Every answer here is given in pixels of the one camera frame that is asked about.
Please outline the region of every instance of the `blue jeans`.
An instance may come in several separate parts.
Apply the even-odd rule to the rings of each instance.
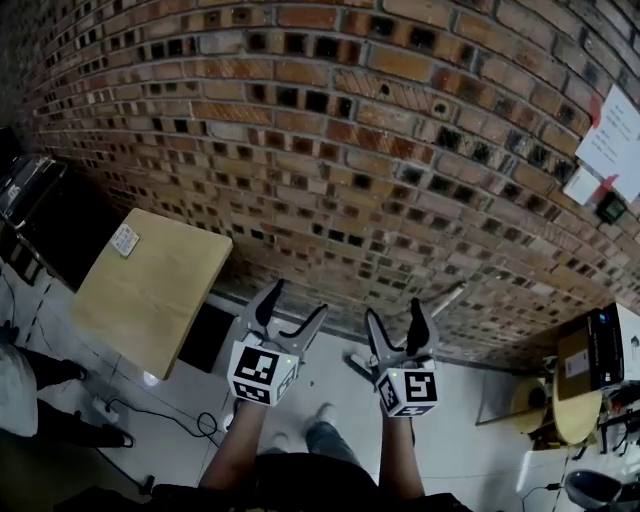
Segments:
[[[340,436],[336,428],[326,421],[319,421],[314,424],[306,435],[307,449],[309,453],[315,455],[324,455],[333,457],[334,459],[344,460],[356,466],[360,466],[355,454],[349,448],[349,445]],[[261,455],[286,453],[280,448],[270,448]]]

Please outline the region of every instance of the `black office chair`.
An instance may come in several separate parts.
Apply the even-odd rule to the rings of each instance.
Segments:
[[[567,475],[569,499],[585,510],[635,512],[640,509],[640,483],[622,484],[602,473],[579,469]]]

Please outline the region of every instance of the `white shirt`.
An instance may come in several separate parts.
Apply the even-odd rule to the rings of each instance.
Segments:
[[[0,428],[23,437],[38,431],[36,378],[26,358],[0,341]]]

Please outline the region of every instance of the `person's right arm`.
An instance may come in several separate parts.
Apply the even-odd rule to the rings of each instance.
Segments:
[[[424,496],[424,488],[413,450],[411,420],[389,418],[382,412],[380,489],[401,500]]]

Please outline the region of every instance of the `white power adapter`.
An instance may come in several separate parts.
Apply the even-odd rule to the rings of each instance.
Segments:
[[[107,406],[105,401],[99,396],[93,398],[93,408],[112,425],[118,423],[120,415],[115,411],[115,409],[113,409],[113,407]]]

